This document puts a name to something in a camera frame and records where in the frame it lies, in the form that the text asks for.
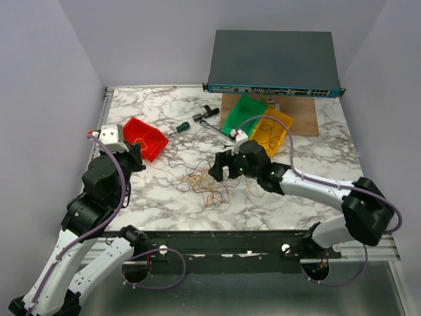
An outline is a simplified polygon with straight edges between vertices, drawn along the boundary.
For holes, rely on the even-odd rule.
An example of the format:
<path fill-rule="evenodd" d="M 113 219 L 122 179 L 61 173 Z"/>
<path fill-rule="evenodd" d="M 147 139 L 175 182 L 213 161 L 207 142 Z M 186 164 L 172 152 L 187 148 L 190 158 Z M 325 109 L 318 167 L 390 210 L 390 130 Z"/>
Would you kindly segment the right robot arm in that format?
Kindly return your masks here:
<path fill-rule="evenodd" d="M 342 212 L 337 219 L 311 226 L 301 243 L 311 258 L 352 240 L 377 246 L 395 214 L 370 179 L 347 182 L 299 174 L 289 165 L 271 161 L 256 141 L 246 141 L 237 151 L 217 153 L 209 175 L 221 182 L 224 168 L 228 168 L 230 179 L 253 178 L 267 192 L 306 198 Z"/>

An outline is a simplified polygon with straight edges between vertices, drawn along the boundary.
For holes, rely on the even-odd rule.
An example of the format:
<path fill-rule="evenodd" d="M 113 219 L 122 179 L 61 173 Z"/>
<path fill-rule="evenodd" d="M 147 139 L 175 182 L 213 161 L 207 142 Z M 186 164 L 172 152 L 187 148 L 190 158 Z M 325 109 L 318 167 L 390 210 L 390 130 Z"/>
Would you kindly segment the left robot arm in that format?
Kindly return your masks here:
<path fill-rule="evenodd" d="M 80 195 L 69 202 L 53 253 L 31 290 L 13 299 L 13 315 L 79 315 L 82 304 L 106 276 L 127 259 L 147 250 L 147 236 L 132 225 L 90 264 L 80 265 L 115 214 L 130 199 L 130 177 L 145 170 L 139 144 L 124 142 L 123 152 L 101 150 L 82 176 Z"/>

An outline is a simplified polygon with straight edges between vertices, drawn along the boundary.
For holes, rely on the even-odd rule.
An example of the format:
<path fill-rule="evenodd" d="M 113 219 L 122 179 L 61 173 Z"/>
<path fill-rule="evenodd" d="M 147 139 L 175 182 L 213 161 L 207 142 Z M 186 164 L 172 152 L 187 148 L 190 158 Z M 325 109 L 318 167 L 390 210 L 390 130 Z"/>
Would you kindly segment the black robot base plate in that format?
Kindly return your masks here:
<path fill-rule="evenodd" d="M 305 230 L 136 232 L 127 226 L 114 238 L 125 238 L 134 247 L 136 258 L 126 264 L 130 278 L 140 272 L 295 274 L 308 266 L 326 276 L 326 265 L 345 257 L 338 242 L 325 250 L 310 245 Z"/>

